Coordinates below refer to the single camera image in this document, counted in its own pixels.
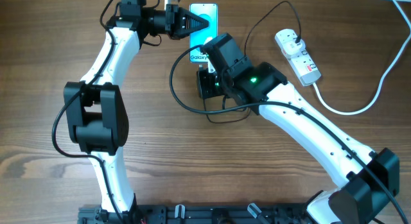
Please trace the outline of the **Samsung Galaxy smartphone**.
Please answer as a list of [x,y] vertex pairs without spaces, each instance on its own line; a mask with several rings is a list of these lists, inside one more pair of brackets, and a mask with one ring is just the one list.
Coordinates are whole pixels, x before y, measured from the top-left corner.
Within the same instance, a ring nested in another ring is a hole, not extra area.
[[189,47],[206,44],[218,35],[218,5],[215,3],[196,3],[189,8],[193,14],[207,20],[209,26],[192,33],[189,37]]

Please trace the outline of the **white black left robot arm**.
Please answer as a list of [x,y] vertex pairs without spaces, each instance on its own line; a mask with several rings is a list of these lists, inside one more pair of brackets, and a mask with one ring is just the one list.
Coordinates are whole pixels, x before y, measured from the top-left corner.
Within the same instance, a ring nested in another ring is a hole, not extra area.
[[106,37],[93,66],[79,82],[64,87],[64,106],[55,123],[66,116],[70,139],[80,147],[72,158],[90,160],[102,197],[100,205],[79,208],[79,223],[147,222],[123,158],[129,122],[120,87],[147,35],[179,40],[209,26],[206,19],[170,1],[158,10],[146,0],[120,0],[114,15],[100,22]]

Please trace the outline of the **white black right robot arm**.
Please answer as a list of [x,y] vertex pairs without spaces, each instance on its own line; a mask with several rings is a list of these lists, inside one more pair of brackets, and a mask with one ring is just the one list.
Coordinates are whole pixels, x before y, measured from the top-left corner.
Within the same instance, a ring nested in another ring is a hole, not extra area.
[[317,223],[368,223],[399,192],[399,159],[389,149],[375,152],[313,108],[286,76],[267,62],[253,65],[227,33],[204,41],[209,67],[198,73],[204,99],[227,96],[295,139],[331,177],[335,188],[306,205]]

